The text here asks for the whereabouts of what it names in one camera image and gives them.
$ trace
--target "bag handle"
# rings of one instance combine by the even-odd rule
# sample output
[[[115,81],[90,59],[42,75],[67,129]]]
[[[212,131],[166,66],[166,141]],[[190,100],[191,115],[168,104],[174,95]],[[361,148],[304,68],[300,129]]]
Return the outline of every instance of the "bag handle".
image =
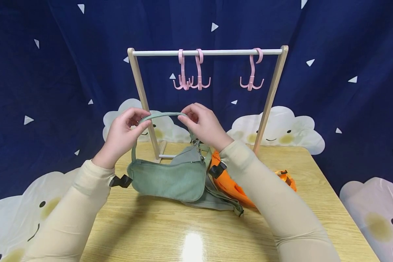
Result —
[[[149,116],[146,116],[145,118],[141,119],[139,124],[141,124],[144,121],[151,120],[153,118],[161,118],[162,116],[185,116],[186,118],[188,117],[184,113],[177,113],[177,112],[163,112],[163,113],[156,113],[156,114],[150,114]],[[196,136],[194,133],[192,133],[191,130],[189,130],[189,136],[191,137],[191,140],[196,140]],[[136,160],[136,155],[135,155],[135,148],[137,147],[137,143],[134,144],[131,150],[131,161],[134,162]]]

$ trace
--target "black strap clip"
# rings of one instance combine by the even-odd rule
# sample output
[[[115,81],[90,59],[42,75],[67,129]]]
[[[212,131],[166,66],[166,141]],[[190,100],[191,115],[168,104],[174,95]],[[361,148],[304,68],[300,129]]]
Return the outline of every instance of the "black strap clip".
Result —
[[[208,173],[214,178],[218,179],[219,176],[221,176],[222,172],[227,169],[227,166],[220,161],[218,166],[211,166],[210,170]]]
[[[129,176],[124,175],[121,178],[114,176],[114,178],[109,183],[109,186],[110,187],[120,186],[123,188],[127,188],[130,186],[131,183],[132,183],[132,178]]]

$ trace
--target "pink hook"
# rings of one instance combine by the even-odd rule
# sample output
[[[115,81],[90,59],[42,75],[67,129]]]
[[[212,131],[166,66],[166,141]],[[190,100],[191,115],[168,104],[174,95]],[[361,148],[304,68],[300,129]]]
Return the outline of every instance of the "pink hook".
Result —
[[[202,88],[207,88],[208,86],[211,85],[211,77],[208,80],[208,85],[205,86],[205,85],[202,84],[201,64],[204,62],[204,54],[202,53],[202,50],[199,49],[199,48],[197,49],[197,52],[199,54],[199,57],[198,57],[198,55],[196,55],[195,56],[195,61],[197,62],[196,63],[196,69],[198,71],[198,84],[195,85],[195,86],[191,85],[191,88],[198,88],[198,90],[201,91]]]
[[[176,82],[175,80],[173,80],[173,86],[174,88],[180,90],[180,89],[185,89],[188,90],[189,86],[188,86],[188,82],[186,82],[186,78],[185,78],[185,57],[183,56],[183,49],[179,49],[179,55],[178,55],[178,59],[179,59],[179,64],[180,64],[180,75],[178,75],[179,77],[179,86],[176,86]]]
[[[258,61],[256,62],[257,64],[259,64],[259,63],[262,61],[262,59],[263,59],[262,50],[261,50],[260,48],[254,48],[254,49],[255,49],[255,50],[258,52],[258,54],[259,54]],[[243,87],[243,88],[247,88],[248,91],[252,91],[252,88],[254,88],[254,89],[259,89],[259,88],[261,88],[262,85],[263,85],[263,81],[264,81],[265,79],[262,79],[262,82],[261,82],[260,86],[255,86],[255,85],[253,84],[254,79],[255,79],[255,64],[254,64],[254,61],[253,61],[253,55],[250,55],[250,56],[249,56],[249,60],[250,60],[250,66],[251,66],[251,74],[250,74],[250,77],[249,77],[249,83],[248,83],[247,85],[242,85],[242,77],[240,77],[240,86]]]

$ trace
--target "white rod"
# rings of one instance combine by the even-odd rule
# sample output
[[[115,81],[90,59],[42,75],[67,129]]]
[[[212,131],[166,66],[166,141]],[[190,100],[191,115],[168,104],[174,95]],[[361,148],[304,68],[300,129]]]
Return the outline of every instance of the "white rod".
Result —
[[[174,158],[176,155],[159,155],[160,158]]]
[[[241,50],[202,50],[204,55],[257,55],[258,52],[254,49]],[[281,49],[262,49],[264,55],[281,55]],[[136,57],[166,57],[178,56],[179,51],[134,51],[132,53]],[[197,50],[185,50],[183,55],[198,55]]]

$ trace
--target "zipper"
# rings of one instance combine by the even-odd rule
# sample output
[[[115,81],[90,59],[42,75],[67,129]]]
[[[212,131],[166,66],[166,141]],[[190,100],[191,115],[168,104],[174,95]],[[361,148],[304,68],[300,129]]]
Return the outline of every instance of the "zipper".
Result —
[[[141,160],[141,164],[147,164],[147,165],[152,165],[152,166],[153,165],[158,165],[158,166],[179,166],[179,165],[186,164],[186,163],[202,163],[202,162],[201,161],[189,161],[189,162],[178,163],[176,165],[170,165],[170,164],[154,163],[154,162],[147,161],[147,160]]]

